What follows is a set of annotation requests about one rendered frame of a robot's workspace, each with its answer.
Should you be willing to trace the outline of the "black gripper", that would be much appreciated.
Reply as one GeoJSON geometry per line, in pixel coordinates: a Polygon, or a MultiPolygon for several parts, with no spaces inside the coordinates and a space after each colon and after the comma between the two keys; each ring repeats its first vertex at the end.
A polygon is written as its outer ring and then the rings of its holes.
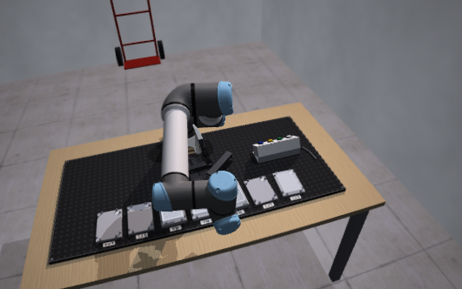
{"type": "Polygon", "coordinates": [[[188,147],[193,148],[197,155],[202,153],[203,156],[188,157],[189,180],[209,180],[210,176],[206,172],[213,166],[211,157],[199,129],[194,124],[192,126],[196,135],[188,139],[188,147]]]}

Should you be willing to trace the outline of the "white control panel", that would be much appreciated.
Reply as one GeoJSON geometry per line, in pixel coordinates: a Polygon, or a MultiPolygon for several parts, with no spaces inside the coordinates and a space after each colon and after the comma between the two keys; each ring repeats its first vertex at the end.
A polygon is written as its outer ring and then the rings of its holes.
{"type": "MultiPolygon", "coordinates": [[[[258,142],[253,144],[253,154],[258,163],[284,158],[300,153],[300,148],[305,149],[299,137],[286,136],[286,138],[277,138],[268,140],[267,142],[258,142]],[[300,147],[301,146],[301,147],[300,147]]],[[[305,149],[308,151],[307,149],[305,149]]],[[[315,159],[317,159],[310,151],[308,151],[315,159]]]]}

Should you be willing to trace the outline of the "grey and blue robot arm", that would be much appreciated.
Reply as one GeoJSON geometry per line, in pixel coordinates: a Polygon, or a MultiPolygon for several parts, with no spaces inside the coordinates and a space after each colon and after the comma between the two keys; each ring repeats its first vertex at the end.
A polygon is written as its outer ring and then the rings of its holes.
{"type": "Polygon", "coordinates": [[[207,209],[220,235],[240,227],[235,209],[238,182],[225,171],[232,163],[232,153],[226,151],[206,172],[209,180],[189,181],[188,139],[196,135],[192,125],[221,127],[225,116],[232,113],[229,82],[181,84],[167,96],[161,110],[164,121],[161,182],[152,186],[156,211],[207,209]]]}

